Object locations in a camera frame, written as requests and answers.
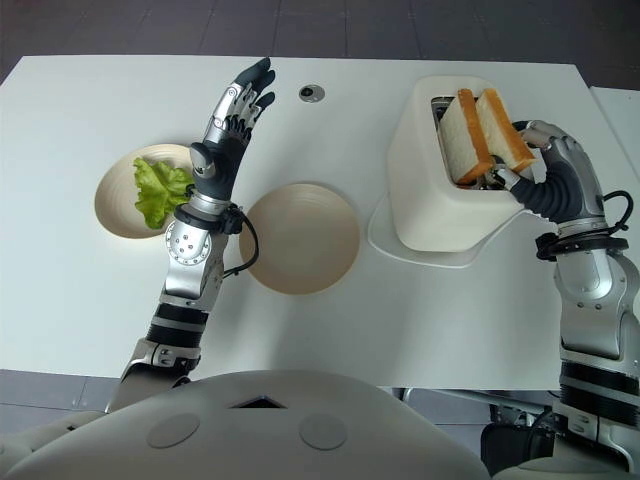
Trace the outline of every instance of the plate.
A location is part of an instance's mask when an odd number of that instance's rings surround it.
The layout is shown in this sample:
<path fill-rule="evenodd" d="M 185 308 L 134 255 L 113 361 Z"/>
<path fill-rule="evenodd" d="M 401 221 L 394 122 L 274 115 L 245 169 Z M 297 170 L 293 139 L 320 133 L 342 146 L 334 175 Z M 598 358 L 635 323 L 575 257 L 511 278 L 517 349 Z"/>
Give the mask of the plate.
<path fill-rule="evenodd" d="M 351 268 L 360 247 L 355 212 L 337 193 L 312 184 L 293 184 L 262 197 L 247 214 L 260 242 L 249 271 L 280 293 L 304 295 L 329 288 Z M 240 234 L 240 254 L 253 255 L 253 237 Z"/>
<path fill-rule="evenodd" d="M 189 149 L 182 145 L 161 144 L 144 147 L 118 160 L 102 177 L 94 200 L 96 217 L 100 224 L 114 235 L 125 238 L 149 238 L 161 235 L 173 221 L 169 215 L 161 229 L 154 230 L 144 223 L 144 215 L 135 203 L 138 187 L 133 160 L 144 158 L 149 163 L 165 161 L 172 167 L 191 171 Z"/>

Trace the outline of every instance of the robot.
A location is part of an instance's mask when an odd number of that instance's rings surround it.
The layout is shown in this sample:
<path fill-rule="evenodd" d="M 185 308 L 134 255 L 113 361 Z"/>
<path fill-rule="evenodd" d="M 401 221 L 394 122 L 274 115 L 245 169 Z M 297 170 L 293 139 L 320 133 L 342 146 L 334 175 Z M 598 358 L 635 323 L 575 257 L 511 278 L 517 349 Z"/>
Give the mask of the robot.
<path fill-rule="evenodd" d="M 200 338 L 225 277 L 248 268 L 257 234 L 231 194 L 256 122 L 275 96 L 265 58 L 243 71 L 191 145 L 195 188 L 166 232 L 169 269 L 147 336 L 124 369 L 106 413 L 84 412 L 5 437 L 7 480 L 149 478 L 489 478 L 482 462 L 377 387 L 319 372 L 258 371 L 190 382 Z M 537 239 L 554 261 L 562 296 L 561 397 L 554 454 L 498 473 L 509 479 L 616 479 L 640 472 L 640 323 L 637 268 L 622 251 L 632 201 L 602 195 L 590 160 L 566 132 L 514 124 L 547 165 L 535 184 L 498 161 L 493 182 L 558 225 Z M 604 202 L 624 196 L 609 227 Z M 225 270 L 229 235 L 246 225 L 254 257 Z"/>

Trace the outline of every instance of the toast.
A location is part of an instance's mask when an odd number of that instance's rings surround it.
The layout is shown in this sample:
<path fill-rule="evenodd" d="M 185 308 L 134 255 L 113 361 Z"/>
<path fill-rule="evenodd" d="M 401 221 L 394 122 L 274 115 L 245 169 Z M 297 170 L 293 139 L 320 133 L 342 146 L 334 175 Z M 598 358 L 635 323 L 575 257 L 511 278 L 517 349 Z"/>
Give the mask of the toast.
<path fill-rule="evenodd" d="M 458 185 L 472 184 L 493 166 L 475 103 L 471 90 L 458 90 L 440 121 L 446 163 Z"/>
<path fill-rule="evenodd" d="M 507 167 L 520 172 L 536 161 L 518 134 L 493 88 L 487 88 L 476 102 L 480 125 L 489 151 L 502 158 Z"/>

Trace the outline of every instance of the white table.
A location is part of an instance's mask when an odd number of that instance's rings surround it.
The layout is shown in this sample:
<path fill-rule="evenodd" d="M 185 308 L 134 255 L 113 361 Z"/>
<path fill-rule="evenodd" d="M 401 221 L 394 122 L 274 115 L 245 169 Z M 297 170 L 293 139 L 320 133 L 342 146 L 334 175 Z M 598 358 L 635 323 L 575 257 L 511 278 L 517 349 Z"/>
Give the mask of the white table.
<path fill-rule="evenodd" d="M 160 237 L 126 240 L 93 211 L 113 162 L 201 137 L 248 58 L 24 58 L 0 90 L 0 367 L 118 376 L 144 336 L 166 271 Z M 557 123 L 583 142 L 605 191 L 638 192 L 624 153 L 570 65 L 274 59 L 277 103 L 256 130 L 234 200 L 311 181 L 353 205 L 363 242 L 334 288 L 274 293 L 250 275 L 225 283 L 194 378 L 271 368 L 340 372 L 373 384 L 469 389 L 557 387 L 560 299 L 535 259 L 548 226 L 523 216 L 465 270 L 400 263 L 364 229 L 386 190 L 385 156 L 414 83 L 471 74 L 494 83 L 514 119 Z M 317 83 L 318 104 L 298 90 Z M 622 205 L 611 208 L 612 218 Z M 640 261 L 640 225 L 627 237 Z M 239 259 L 236 243 L 227 265 Z"/>
<path fill-rule="evenodd" d="M 591 87 L 591 93 L 640 179 L 640 92 Z"/>

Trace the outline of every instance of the lettuce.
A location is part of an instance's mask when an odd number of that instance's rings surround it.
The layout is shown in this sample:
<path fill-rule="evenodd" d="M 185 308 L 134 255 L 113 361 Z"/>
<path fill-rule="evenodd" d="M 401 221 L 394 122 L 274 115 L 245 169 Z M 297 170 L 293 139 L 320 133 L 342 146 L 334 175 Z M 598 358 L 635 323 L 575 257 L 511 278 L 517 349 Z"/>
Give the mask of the lettuce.
<path fill-rule="evenodd" d="M 189 201 L 187 185 L 193 183 L 193 177 L 186 170 L 165 162 L 150 165 L 143 158 L 136 158 L 133 166 L 136 185 L 140 188 L 136 208 L 144 215 L 147 227 L 160 229 L 176 206 Z"/>

